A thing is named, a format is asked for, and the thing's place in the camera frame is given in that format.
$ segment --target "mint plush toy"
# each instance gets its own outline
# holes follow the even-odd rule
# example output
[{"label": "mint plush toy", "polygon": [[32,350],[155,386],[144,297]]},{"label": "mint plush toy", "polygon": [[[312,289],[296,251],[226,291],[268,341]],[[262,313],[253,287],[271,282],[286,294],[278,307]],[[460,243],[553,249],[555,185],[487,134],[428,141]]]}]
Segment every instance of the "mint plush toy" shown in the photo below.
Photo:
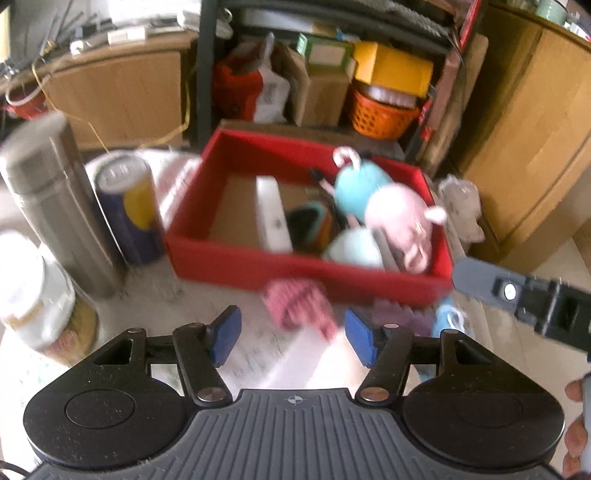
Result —
[{"label": "mint plush toy", "polygon": [[335,149],[333,159],[340,168],[333,189],[335,205],[343,215],[364,222],[369,198],[393,180],[374,162],[361,160],[351,147]]}]

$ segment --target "red box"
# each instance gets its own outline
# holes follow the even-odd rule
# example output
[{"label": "red box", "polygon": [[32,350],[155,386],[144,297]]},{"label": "red box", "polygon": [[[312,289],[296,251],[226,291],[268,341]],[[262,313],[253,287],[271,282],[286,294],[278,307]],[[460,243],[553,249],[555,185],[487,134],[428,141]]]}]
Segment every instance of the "red box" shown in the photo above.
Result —
[{"label": "red box", "polygon": [[[310,185],[312,167],[328,179],[336,176],[333,150],[330,145],[293,138],[233,130],[215,132],[165,236],[177,275],[248,290],[262,290],[275,278],[314,278],[326,286],[331,300],[348,304],[371,303],[379,298],[425,307],[443,298],[452,289],[453,263],[439,226],[433,231],[431,268],[423,275],[350,267],[208,240],[230,174],[270,175],[279,182]],[[395,181],[409,185],[428,205],[434,205],[419,168],[383,158],[373,160]]]}]

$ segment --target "pink knitted cloth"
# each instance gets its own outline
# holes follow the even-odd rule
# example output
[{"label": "pink knitted cloth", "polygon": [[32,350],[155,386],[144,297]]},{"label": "pink knitted cloth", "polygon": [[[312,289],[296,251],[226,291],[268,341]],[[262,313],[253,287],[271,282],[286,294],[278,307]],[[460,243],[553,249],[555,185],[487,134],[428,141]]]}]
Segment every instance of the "pink knitted cloth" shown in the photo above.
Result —
[{"label": "pink knitted cloth", "polygon": [[314,325],[327,340],[337,331],[332,307],[319,282],[307,278],[273,280],[265,287],[262,301],[275,324],[286,330]]}]

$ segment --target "can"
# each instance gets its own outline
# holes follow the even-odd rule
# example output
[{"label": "can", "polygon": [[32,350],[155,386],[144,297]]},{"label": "can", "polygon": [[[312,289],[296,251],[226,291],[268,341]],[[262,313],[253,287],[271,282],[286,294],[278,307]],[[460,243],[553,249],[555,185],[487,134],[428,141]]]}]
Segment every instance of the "can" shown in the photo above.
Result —
[{"label": "can", "polygon": [[121,155],[95,177],[96,196],[127,263],[144,265],[164,254],[158,205],[148,164]]}]

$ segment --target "stuffed animal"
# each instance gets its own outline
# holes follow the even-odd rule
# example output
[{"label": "stuffed animal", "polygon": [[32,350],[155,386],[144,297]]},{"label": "stuffed animal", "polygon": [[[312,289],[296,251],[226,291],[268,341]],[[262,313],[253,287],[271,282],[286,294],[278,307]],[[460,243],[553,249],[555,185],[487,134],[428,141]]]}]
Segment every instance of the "stuffed animal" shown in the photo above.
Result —
[{"label": "stuffed animal", "polygon": [[462,245],[478,244],[485,240],[477,221],[482,216],[478,188],[470,180],[448,175],[441,181],[437,194],[445,205]]},{"label": "stuffed animal", "polygon": [[[335,149],[333,159],[340,168],[335,186],[330,187],[328,182],[321,185],[332,194],[336,207],[343,215],[354,215],[357,220],[364,222],[369,198],[393,180],[374,162],[362,161],[351,147]],[[346,159],[350,159],[351,164],[344,166]]]},{"label": "stuffed animal", "polygon": [[332,241],[322,258],[340,264],[400,271],[383,230],[362,227],[354,215],[349,215],[348,222],[350,228]]},{"label": "stuffed animal", "polygon": [[428,207],[417,192],[402,183],[380,188],[365,210],[365,225],[384,230],[390,247],[402,252],[404,268],[413,274],[427,270],[433,224],[442,225],[446,219],[442,207]]}]

